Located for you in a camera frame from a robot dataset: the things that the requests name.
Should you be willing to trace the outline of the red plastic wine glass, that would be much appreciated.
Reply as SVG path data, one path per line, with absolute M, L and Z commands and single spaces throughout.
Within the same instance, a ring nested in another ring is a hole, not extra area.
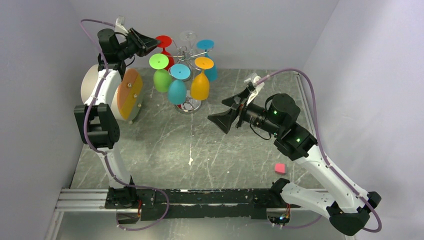
M 162 48 L 161 54 L 167 56 L 167 58 L 168 58 L 168 65 L 164 68 L 165 70 L 168 71 L 169 68 L 171 68 L 175 64 L 174 58 L 166 50 L 166 48 L 169 47 L 173 43 L 173 40 L 172 40 L 171 37 L 169 37 L 167 35 L 159 35 L 155 39 L 160 42 L 157 47 Z

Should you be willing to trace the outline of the orange plastic wine glass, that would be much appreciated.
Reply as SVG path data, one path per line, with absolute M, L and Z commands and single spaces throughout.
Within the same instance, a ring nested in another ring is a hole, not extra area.
M 205 74 L 214 66 L 214 62 L 208 57 L 197 57 L 194 60 L 195 65 L 200 69 L 200 73 L 194 78 L 190 87 L 191 97 L 198 101 L 204 101 L 209 97 L 210 82 Z

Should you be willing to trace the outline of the green plastic wine glass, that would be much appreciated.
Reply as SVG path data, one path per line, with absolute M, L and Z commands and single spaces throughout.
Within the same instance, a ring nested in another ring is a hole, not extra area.
M 153 74 L 154 88 L 160 93 L 166 93 L 172 83 L 172 77 L 166 67 L 169 59 L 162 53 L 153 54 L 149 59 L 149 65 L 155 70 Z

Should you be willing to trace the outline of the clear wine glass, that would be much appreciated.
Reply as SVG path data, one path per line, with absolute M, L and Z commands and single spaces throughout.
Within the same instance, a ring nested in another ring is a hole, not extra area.
M 179 53 L 182 56 L 181 60 L 183 62 L 188 62 L 192 56 L 198 53 L 196 49 L 197 35 L 192 30 L 185 30 L 180 33 L 179 38 L 181 40 L 181 46 L 179 48 Z

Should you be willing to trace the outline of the light blue plastic goblet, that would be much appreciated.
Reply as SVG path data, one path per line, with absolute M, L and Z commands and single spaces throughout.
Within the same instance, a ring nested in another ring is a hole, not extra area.
M 191 70 L 186 65 L 177 63 L 169 72 L 175 80 L 169 86 L 167 97 L 173 105 L 180 105 L 186 101 L 187 87 L 184 80 L 190 77 Z

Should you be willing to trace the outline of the blue plastic wine glass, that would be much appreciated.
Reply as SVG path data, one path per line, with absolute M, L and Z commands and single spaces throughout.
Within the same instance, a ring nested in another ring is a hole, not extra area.
M 212 60 L 209 52 L 214 48 L 214 44 L 214 41 L 211 39 L 203 39 L 197 42 L 196 47 L 204 52 L 204 57 Z M 218 78 L 218 71 L 215 64 L 212 68 L 206 69 L 204 73 L 210 82 L 214 82 Z

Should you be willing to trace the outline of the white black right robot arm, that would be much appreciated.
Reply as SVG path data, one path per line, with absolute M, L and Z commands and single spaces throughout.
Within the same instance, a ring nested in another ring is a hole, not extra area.
M 274 94 L 261 107 L 253 103 L 252 95 L 253 88 L 248 86 L 224 99 L 222 103 L 228 110 L 211 114 L 208 120 L 224 133 L 232 124 L 241 127 L 243 123 L 266 131 L 281 154 L 306 169 L 326 189 L 326 193 L 319 193 L 281 178 L 269 190 L 270 202 L 275 207 L 286 203 L 313 211 L 347 236 L 364 230 L 381 196 L 357 186 L 321 152 L 314 135 L 297 123 L 301 110 L 291 96 Z

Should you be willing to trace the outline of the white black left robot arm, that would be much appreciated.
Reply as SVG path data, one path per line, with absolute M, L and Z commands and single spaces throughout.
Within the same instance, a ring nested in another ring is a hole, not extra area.
M 111 28 L 97 33 L 97 81 L 88 99 L 83 105 L 75 106 L 73 113 L 83 143 L 101 159 L 109 178 L 105 207 L 129 209 L 138 206 L 141 200 L 118 149 L 120 128 L 111 105 L 124 79 L 125 61 L 135 55 L 148 55 L 160 42 L 133 28 L 124 35 L 123 42 L 118 41 L 117 35 Z

